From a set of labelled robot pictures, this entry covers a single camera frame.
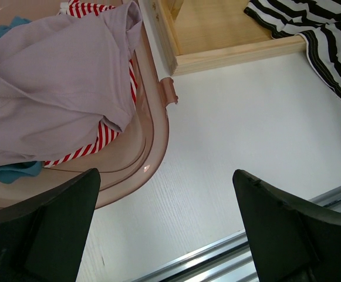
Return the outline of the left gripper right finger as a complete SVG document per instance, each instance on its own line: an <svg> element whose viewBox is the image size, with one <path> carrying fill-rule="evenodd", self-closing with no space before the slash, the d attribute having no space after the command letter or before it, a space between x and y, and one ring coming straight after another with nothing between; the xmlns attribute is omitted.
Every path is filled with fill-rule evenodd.
<svg viewBox="0 0 341 282"><path fill-rule="evenodd" d="M244 170L232 177L260 281L341 281L341 213Z"/></svg>

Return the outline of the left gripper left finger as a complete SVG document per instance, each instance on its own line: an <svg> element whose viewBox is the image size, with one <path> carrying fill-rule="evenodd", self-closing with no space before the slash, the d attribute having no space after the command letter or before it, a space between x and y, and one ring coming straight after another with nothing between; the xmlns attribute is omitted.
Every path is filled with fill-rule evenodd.
<svg viewBox="0 0 341 282"><path fill-rule="evenodd" d="M75 281L99 189L90 169L0 209L0 281Z"/></svg>

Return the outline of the teal tank top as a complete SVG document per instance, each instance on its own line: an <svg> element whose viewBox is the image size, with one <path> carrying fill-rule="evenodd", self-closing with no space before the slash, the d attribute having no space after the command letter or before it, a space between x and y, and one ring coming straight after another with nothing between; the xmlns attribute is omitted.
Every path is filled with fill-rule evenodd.
<svg viewBox="0 0 341 282"><path fill-rule="evenodd" d="M0 39L11 29L31 21L20 16L15 16L9 25L0 25ZM24 163L15 163L0 166L0 182L3 184L12 184L21 177L36 177L42 170L42 162L32 161Z"/></svg>

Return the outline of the mauve tank top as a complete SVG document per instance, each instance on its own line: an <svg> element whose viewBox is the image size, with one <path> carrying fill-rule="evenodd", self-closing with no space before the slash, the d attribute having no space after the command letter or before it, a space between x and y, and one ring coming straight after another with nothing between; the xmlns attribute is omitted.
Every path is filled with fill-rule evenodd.
<svg viewBox="0 0 341 282"><path fill-rule="evenodd" d="M136 108L129 62L143 23L135 2L81 18L55 15L0 38L0 166L59 160Z"/></svg>

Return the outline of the black white striped tank top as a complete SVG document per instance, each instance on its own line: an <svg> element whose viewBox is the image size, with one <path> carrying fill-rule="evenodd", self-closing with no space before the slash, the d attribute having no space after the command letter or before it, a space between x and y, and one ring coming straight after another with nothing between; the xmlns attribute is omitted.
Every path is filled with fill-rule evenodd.
<svg viewBox="0 0 341 282"><path fill-rule="evenodd" d="M301 36L312 69L341 100L341 1L249 1L244 12L274 39Z"/></svg>

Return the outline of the red white striped tank top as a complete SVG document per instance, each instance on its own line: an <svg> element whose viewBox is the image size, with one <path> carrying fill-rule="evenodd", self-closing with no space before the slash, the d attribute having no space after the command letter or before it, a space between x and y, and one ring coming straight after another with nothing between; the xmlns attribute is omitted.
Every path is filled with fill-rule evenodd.
<svg viewBox="0 0 341 282"><path fill-rule="evenodd" d="M88 14L95 14L96 16L100 15L104 11L108 11L114 9L114 5L105 5L105 4L96 4L90 2L81 2L81 1L68 1L62 2L60 4L59 14L71 15L75 18L82 18ZM130 75L130 89L131 89L131 98L133 100L134 106L136 105L137 100L137 88L138 84L136 81L136 77L133 69L133 60L129 60L129 75ZM81 147L80 149L69 153L68 155L62 157L58 160L48 160L43 163L43 168L50 169L56 165L88 156L93 155L101 151L104 147L106 147L109 143L114 141L120 135L119 132L108 127L107 123L104 121L100 121L97 128L97 137L94 143L88 144L86 146Z"/></svg>

